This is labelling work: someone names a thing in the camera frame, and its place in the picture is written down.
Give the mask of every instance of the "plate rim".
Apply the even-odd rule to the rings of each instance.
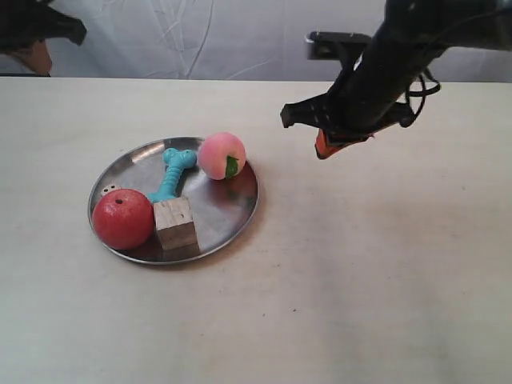
[[[94,230],[94,225],[93,225],[93,220],[92,220],[92,213],[91,213],[92,209],[91,208],[92,208],[92,201],[93,201],[94,191],[98,187],[99,182],[102,179],[102,177],[108,172],[108,170],[116,162],[118,162],[121,158],[126,156],[126,154],[129,154],[131,152],[135,152],[136,150],[140,150],[141,148],[144,148],[146,146],[151,146],[152,144],[157,144],[159,142],[164,142],[164,141],[168,141],[168,140],[175,140],[175,139],[188,139],[188,140],[192,139],[192,140],[197,140],[197,141],[200,141],[200,142],[204,142],[205,141],[204,138],[199,137],[199,136],[175,136],[175,137],[171,137],[171,138],[160,138],[160,139],[157,139],[157,140],[153,140],[151,142],[147,142],[146,144],[142,144],[140,146],[137,146],[137,147],[135,147],[135,148],[133,148],[131,150],[128,150],[124,154],[118,156],[115,160],[112,161],[111,164],[109,164],[103,170],[103,172],[100,173],[100,175],[97,177],[96,181],[94,182],[94,184],[93,184],[93,186],[92,186],[92,188],[90,190],[90,193],[89,193],[89,198],[87,200],[87,217],[89,219],[89,226],[90,226],[90,229],[93,232],[93,235],[96,237],[96,239],[105,248],[107,248],[112,254],[116,254],[120,258],[124,258],[125,260],[128,260],[130,262],[134,262],[134,263],[137,263],[137,264],[143,264],[143,265],[147,265],[147,266],[173,266],[173,265],[177,265],[177,264],[185,264],[185,263],[188,263],[188,262],[195,262],[195,261],[197,261],[199,259],[205,258],[206,256],[210,256],[210,255],[220,251],[220,249],[225,248],[226,246],[231,244],[236,238],[238,238],[240,236],[240,234],[249,226],[249,224],[252,223],[254,215],[256,214],[256,211],[258,210],[258,207],[259,207],[259,204],[260,204],[260,188],[261,188],[261,186],[260,186],[260,181],[259,181],[258,174],[256,173],[254,167],[252,166],[251,161],[249,159],[247,159],[246,160],[246,164],[248,164],[250,166],[250,168],[253,171],[254,178],[256,179],[256,202],[254,203],[254,208],[252,209],[252,212],[250,213],[250,215],[249,215],[248,219],[246,220],[246,222],[244,222],[243,225],[240,226],[240,228],[238,228],[238,230],[236,232],[234,232],[233,236],[231,236],[229,239],[227,239],[223,243],[219,244],[215,248],[212,248],[211,250],[208,250],[207,252],[201,253],[201,254],[199,254],[197,256],[193,256],[192,258],[184,258],[182,260],[173,260],[173,261],[170,261],[170,262],[150,262],[150,261],[147,261],[147,260],[140,260],[138,258],[131,258],[130,256],[126,256],[125,254],[119,252],[118,250],[115,250],[115,249],[109,247],[107,244],[105,244],[98,237],[98,234]]]

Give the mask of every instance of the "green leaf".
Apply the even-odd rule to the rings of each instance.
[[[226,178],[232,178],[238,172],[238,159],[232,158],[231,156],[227,157],[226,161]]]

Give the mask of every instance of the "black object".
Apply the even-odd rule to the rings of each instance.
[[[324,94],[286,104],[282,124],[317,127],[338,149],[395,124],[411,126],[426,97],[441,89],[428,65],[455,46],[512,50],[511,15],[512,0],[387,0],[385,21],[372,38],[313,32],[310,58],[339,60],[342,70]],[[410,90],[417,79],[422,90]],[[406,102],[397,102],[403,95]],[[422,98],[416,112],[413,97]]]
[[[81,45],[86,37],[83,23],[57,12],[51,0],[0,0],[0,52],[27,50],[37,41],[67,38]]]

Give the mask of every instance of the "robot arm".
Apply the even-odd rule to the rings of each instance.
[[[387,0],[372,38],[312,33],[311,58],[337,59],[342,71],[327,92],[282,109],[285,128],[318,128],[317,156],[326,159],[389,126],[411,126],[428,95],[441,89],[428,65],[451,47],[512,50],[512,0]],[[436,86],[427,89],[425,77]],[[419,79],[422,91],[410,87]],[[397,102],[405,95],[406,102]],[[422,98],[417,112],[412,97]]]

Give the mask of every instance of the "white backdrop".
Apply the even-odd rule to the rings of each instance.
[[[53,76],[333,80],[308,62],[312,30],[373,34],[386,0],[57,0],[83,20],[83,46],[49,41]],[[454,49],[432,65],[442,81],[509,82],[512,53]],[[23,72],[6,57],[0,72]]]

